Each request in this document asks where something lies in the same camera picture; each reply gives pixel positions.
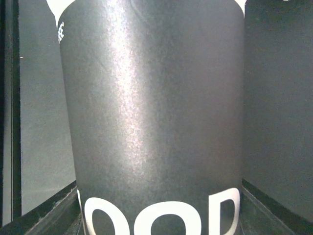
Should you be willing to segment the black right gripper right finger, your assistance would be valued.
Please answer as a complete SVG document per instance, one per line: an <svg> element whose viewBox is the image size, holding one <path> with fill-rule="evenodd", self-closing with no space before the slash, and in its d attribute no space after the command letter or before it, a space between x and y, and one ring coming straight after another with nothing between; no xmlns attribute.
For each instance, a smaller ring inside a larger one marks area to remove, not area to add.
<svg viewBox="0 0 313 235"><path fill-rule="evenodd" d="M311 235L312 222L242 180L241 228L244 235Z"/></svg>

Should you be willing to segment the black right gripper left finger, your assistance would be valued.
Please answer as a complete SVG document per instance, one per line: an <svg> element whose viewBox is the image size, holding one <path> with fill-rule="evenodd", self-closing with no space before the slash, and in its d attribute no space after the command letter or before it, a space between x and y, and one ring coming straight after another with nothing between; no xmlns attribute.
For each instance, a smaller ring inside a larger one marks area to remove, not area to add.
<svg viewBox="0 0 313 235"><path fill-rule="evenodd" d="M64 235L80 216L76 182L0 229L2 235Z"/></svg>

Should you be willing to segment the black aluminium front rail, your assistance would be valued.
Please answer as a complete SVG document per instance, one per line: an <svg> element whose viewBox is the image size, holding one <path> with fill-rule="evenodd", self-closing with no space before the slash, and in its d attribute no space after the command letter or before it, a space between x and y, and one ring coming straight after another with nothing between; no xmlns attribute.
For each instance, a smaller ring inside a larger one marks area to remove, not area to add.
<svg viewBox="0 0 313 235"><path fill-rule="evenodd" d="M4 133L2 219L5 226L22 215L19 2L2 0Z"/></svg>

